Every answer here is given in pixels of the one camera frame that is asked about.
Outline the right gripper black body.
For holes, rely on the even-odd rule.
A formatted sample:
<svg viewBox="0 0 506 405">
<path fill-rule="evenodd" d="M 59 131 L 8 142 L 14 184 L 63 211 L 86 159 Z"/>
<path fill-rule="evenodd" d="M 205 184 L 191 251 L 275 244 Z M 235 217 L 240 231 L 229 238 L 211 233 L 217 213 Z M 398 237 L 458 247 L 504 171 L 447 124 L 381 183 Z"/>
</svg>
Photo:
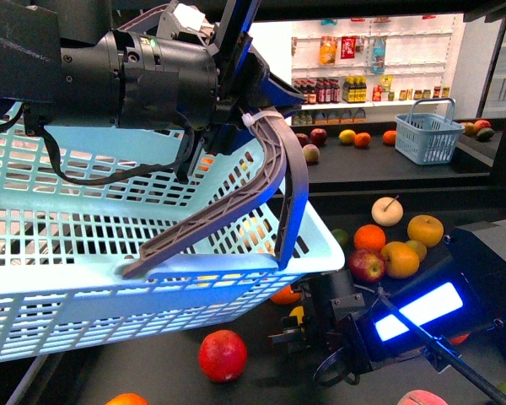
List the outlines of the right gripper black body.
<svg viewBox="0 0 506 405">
<path fill-rule="evenodd" d="M 304 316 L 286 316 L 282 332 L 271 335 L 270 343 L 288 353 L 307 348 L 325 352 L 317 374 L 366 374 L 371 359 L 358 329 L 358 318 L 366 313 L 362 293 L 351 273 L 341 270 L 320 274 L 294 283 Z"/>
</svg>

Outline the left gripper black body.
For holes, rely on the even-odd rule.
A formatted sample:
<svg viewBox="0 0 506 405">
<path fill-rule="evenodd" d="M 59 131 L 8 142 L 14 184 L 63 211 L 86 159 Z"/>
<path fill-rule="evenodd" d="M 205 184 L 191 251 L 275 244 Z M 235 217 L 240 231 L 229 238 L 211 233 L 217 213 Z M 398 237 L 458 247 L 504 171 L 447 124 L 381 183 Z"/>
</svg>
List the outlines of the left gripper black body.
<svg viewBox="0 0 506 405">
<path fill-rule="evenodd" d="M 198 130 L 209 123 L 218 75 L 204 46 L 114 30 L 95 48 L 106 70 L 95 86 L 95 126 L 161 129 L 186 120 Z"/>
</svg>

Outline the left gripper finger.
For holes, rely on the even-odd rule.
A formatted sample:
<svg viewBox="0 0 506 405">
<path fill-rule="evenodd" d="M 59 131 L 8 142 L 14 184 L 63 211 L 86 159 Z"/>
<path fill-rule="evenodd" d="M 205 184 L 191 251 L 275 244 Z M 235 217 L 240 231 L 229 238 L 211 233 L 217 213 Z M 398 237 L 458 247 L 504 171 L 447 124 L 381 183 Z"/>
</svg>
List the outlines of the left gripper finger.
<svg viewBox="0 0 506 405">
<path fill-rule="evenodd" d="M 249 29 L 260 0 L 227 1 L 213 35 L 213 60 L 218 74 L 218 98 L 229 97 L 245 60 L 252 38 Z"/>
<path fill-rule="evenodd" d="M 287 118 L 305 102 L 300 90 L 271 72 L 268 63 L 254 46 L 248 50 L 235 84 L 237 106 L 243 111 L 274 107 Z"/>
</svg>

